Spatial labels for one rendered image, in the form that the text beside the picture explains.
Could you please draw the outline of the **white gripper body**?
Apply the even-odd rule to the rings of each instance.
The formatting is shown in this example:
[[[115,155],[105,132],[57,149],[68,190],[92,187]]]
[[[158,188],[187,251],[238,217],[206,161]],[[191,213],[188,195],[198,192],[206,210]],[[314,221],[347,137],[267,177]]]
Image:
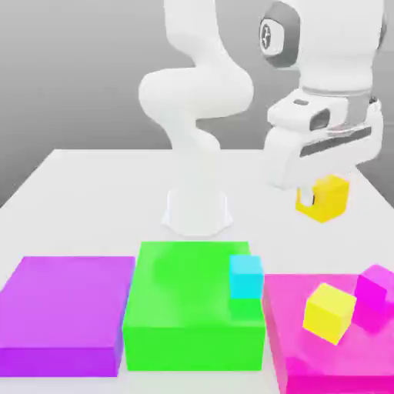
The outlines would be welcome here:
[[[382,148],[382,104],[369,103],[366,121],[340,132],[289,131],[275,127],[265,140],[265,179],[280,189],[312,186],[317,179],[347,172],[374,159]]]

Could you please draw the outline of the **small dark yellow cube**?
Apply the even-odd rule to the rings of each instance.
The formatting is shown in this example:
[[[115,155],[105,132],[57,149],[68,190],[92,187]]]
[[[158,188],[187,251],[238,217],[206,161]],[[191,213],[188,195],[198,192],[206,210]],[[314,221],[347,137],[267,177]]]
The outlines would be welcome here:
[[[312,188],[313,204],[301,202],[302,192],[297,190],[295,209],[317,222],[324,223],[340,216],[346,210],[350,182],[336,175],[327,175],[316,181]]]

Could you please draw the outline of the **small magenta cube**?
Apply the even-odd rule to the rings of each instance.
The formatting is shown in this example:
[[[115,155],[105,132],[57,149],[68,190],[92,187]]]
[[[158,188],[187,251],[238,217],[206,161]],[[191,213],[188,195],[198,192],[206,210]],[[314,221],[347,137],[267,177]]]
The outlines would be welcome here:
[[[354,296],[352,321],[368,333],[376,334],[394,321],[394,271],[371,265],[358,275]]]

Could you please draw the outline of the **small cyan cube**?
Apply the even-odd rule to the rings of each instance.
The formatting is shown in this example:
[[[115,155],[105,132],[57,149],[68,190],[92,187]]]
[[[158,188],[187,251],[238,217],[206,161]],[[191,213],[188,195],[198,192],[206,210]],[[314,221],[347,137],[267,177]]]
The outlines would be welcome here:
[[[263,284],[264,271],[259,256],[230,256],[229,287],[232,299],[261,299]]]

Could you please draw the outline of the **large pink box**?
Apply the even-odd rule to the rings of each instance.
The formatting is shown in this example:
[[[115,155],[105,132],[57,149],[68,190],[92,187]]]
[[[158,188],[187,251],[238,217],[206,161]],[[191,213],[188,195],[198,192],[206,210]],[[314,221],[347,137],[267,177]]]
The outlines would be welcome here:
[[[302,327],[307,298],[326,282],[353,292],[352,274],[268,274],[263,311],[280,394],[394,394],[394,292],[383,312],[356,308],[338,345]]]

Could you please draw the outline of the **large green box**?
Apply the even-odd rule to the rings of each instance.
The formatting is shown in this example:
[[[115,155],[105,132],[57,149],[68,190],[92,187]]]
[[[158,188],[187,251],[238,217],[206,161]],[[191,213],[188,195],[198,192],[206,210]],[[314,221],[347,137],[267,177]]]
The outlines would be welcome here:
[[[230,258],[244,241],[144,241],[122,332],[129,371],[259,371],[260,299],[230,296]]]

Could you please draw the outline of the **large purple box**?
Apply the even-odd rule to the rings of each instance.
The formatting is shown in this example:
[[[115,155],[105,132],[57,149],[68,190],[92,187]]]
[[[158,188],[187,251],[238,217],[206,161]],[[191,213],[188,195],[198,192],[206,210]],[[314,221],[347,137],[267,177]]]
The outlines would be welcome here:
[[[0,290],[0,378],[116,377],[132,256],[27,256]]]

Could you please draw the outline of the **small light yellow cube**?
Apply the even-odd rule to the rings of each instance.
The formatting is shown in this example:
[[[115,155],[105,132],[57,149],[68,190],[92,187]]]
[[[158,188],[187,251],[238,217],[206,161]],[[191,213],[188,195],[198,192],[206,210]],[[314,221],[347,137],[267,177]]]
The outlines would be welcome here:
[[[352,322],[356,297],[322,282],[306,300],[302,327],[337,346]]]

